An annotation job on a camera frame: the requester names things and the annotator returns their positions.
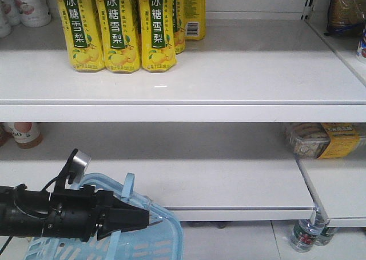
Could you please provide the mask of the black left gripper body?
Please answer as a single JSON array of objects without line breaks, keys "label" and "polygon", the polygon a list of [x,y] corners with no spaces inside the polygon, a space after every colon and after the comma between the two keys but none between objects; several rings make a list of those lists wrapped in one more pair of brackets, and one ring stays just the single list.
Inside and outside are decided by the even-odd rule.
[{"label": "black left gripper body", "polygon": [[92,185],[83,185],[79,190],[56,188],[50,196],[42,236],[77,238],[82,242],[93,236],[99,240],[106,238],[113,232],[108,229],[113,202],[112,191],[96,191]]}]

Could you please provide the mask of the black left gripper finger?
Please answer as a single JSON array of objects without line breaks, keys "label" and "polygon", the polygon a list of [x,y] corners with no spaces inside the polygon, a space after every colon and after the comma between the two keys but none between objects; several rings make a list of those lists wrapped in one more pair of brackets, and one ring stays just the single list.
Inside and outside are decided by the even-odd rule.
[{"label": "black left gripper finger", "polygon": [[101,206],[97,216],[97,239],[102,240],[112,233],[142,230],[148,227],[150,212],[129,205],[117,198]]}]

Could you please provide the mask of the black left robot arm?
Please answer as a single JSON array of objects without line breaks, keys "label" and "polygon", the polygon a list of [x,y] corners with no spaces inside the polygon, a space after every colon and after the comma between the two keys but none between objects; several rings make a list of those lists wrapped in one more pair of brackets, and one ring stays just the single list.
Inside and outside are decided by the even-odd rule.
[{"label": "black left robot arm", "polygon": [[116,231],[147,228],[149,211],[129,205],[112,191],[83,185],[52,193],[26,185],[1,187],[1,235],[101,240]]}]

